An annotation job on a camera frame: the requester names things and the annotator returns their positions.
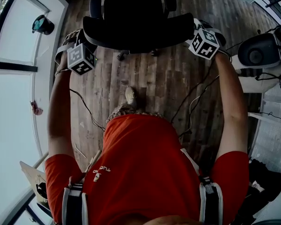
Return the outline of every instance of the wooden floor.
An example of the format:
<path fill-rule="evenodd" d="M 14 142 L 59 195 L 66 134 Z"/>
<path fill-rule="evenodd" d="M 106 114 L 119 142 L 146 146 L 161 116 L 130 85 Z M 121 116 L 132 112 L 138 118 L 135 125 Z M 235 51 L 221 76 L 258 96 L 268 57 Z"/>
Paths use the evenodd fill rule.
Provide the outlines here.
<path fill-rule="evenodd" d="M 258 29 L 265 32 L 276 26 L 258 5 L 242 0 L 177 0 L 177 11 L 170 16 L 187 12 L 220 29 L 227 39 L 226 48 L 257 35 Z M 82 18 L 88 15 L 89 0 L 71 0 L 60 41 L 66 34 L 82 28 Z M 237 47 L 230 52 L 236 54 Z M 162 49 L 158 57 L 129 55 L 119 62 L 117 54 L 117 51 L 98 47 L 95 71 L 81 77 L 71 76 L 71 88 L 81 93 L 95 119 L 104 126 L 113 109 L 125 102 L 127 85 L 135 87 L 140 97 L 146 100 L 148 112 L 159 112 L 171 120 L 190 88 L 201 81 L 210 66 L 210 62 L 194 56 L 187 44 Z M 216 66 L 213 66 L 205 85 L 217 75 Z M 178 134 L 187 128 L 189 105 L 205 85 L 200 85 L 192 93 L 175 118 L 173 126 Z M 260 97 L 254 94 L 247 96 L 251 111 L 258 109 Z M 79 166 L 85 169 L 98 148 L 102 148 L 102 133 L 91 123 L 80 98 L 76 94 L 71 94 L 71 98 L 72 141 L 87 157 L 74 149 Z M 254 122 L 250 124 L 251 135 L 254 135 L 254 126 Z M 209 164 L 215 158 L 222 128 L 221 95 L 219 82 L 216 81 L 203 95 L 192 115 L 192 134 L 185 135 L 181 143 L 197 162 Z"/>

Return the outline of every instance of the harness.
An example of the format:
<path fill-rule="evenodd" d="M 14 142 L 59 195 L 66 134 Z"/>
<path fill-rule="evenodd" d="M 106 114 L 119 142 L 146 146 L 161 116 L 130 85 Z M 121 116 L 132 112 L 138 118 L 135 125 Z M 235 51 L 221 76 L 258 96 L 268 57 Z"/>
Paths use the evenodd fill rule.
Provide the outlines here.
<path fill-rule="evenodd" d="M 206 224 L 222 225 L 223 224 L 223 197 L 222 190 L 217 183 L 207 176 L 203 177 L 199 173 L 199 166 L 188 155 L 186 149 L 181 149 L 186 157 L 192 163 L 200 183 L 200 219 L 199 221 Z M 101 152 L 98 152 L 86 171 L 99 159 Z M 62 201 L 62 224 L 63 225 L 89 225 L 87 194 L 82 192 L 83 179 L 79 183 L 71 183 L 69 179 L 68 187 L 65 188 Z"/>

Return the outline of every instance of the black trash can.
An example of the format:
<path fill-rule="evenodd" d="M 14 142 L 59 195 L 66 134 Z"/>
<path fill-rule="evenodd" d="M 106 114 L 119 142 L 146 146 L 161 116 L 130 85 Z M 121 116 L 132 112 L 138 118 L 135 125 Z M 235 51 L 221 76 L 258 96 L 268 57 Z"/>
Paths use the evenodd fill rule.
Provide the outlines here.
<path fill-rule="evenodd" d="M 32 33 L 39 32 L 45 35 L 49 35 L 54 30 L 54 24 L 46 18 L 44 15 L 40 15 L 32 25 Z"/>

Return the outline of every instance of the sneaker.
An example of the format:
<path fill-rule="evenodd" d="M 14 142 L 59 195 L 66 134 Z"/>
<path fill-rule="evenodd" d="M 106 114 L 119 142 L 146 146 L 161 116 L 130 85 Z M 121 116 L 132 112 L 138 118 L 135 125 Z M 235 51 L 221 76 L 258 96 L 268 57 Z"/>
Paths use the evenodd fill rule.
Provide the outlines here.
<path fill-rule="evenodd" d="M 131 105 L 134 109 L 137 107 L 136 103 L 136 93 L 132 87 L 127 87 L 125 92 L 126 100 L 129 105 Z"/>

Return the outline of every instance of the black and white cube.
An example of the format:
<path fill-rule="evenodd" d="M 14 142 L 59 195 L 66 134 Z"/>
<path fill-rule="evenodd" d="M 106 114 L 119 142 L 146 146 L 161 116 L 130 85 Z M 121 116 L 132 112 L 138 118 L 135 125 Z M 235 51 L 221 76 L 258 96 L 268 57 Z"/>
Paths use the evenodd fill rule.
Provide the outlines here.
<path fill-rule="evenodd" d="M 211 60 L 219 47 L 220 45 L 215 34 L 200 28 L 189 49 L 194 54 L 207 60 Z"/>
<path fill-rule="evenodd" d="M 68 69 L 78 75 L 83 75 L 96 67 L 97 58 L 84 45 L 80 44 L 67 51 Z"/>

